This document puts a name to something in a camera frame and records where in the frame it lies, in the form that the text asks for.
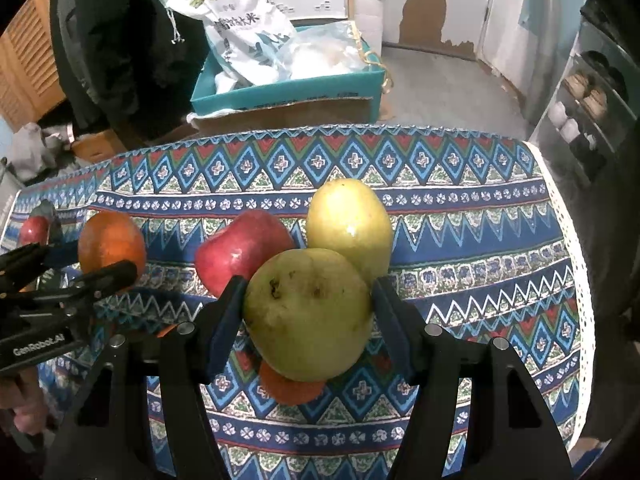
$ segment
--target gray floor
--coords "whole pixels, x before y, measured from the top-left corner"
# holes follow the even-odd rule
[[[385,47],[382,59],[395,86],[388,124],[444,126],[526,138],[515,96],[472,61]]]

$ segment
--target patterned tablecloth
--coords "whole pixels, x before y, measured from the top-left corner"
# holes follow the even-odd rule
[[[457,337],[507,338],[567,446],[575,443],[591,391],[591,299],[570,218],[528,144],[466,130],[326,126],[137,150],[21,192],[2,247],[15,247],[22,222],[44,198],[56,205],[69,240],[98,210],[126,211],[143,232],[148,265],[136,288],[103,301],[97,315],[152,332],[193,319],[207,301],[193,268],[207,235],[263,208],[303,246],[314,190],[344,177],[371,186],[391,216],[391,276],[400,296]],[[91,348],[40,366],[57,415],[107,336],[97,330]],[[359,362],[303,406],[270,399],[257,362],[240,332],[225,372],[202,386],[233,478],[385,477],[417,391],[392,370],[377,330]],[[470,389],[470,380],[460,383],[444,474],[460,468]],[[148,379],[148,399],[156,459],[172,471],[157,378]]]

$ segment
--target yellow pear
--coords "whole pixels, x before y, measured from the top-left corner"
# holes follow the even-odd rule
[[[367,285],[389,270],[394,231],[373,190],[353,178],[325,183],[306,216],[306,245],[347,258]]]
[[[292,249],[249,282],[242,317],[262,358],[293,381],[325,381],[348,370],[371,335],[369,288],[340,254]]]

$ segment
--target plastic bag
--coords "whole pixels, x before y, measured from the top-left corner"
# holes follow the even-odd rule
[[[280,81],[360,72],[367,67],[353,22],[333,22],[300,30],[276,55]]]
[[[296,35],[296,30],[273,3],[268,0],[159,1],[168,9],[170,18],[175,11],[204,23],[212,52],[228,76],[224,90],[234,87],[233,80],[244,86],[278,80],[281,67],[276,54]],[[174,41],[180,41],[177,30]]]

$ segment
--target apple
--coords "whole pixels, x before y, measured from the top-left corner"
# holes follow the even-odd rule
[[[49,220],[44,216],[32,216],[27,218],[20,227],[18,245],[38,243],[46,245],[49,238]]]
[[[250,280],[272,256],[295,247],[277,217],[252,209],[204,240],[196,250],[196,272],[209,292],[219,298],[231,277]]]

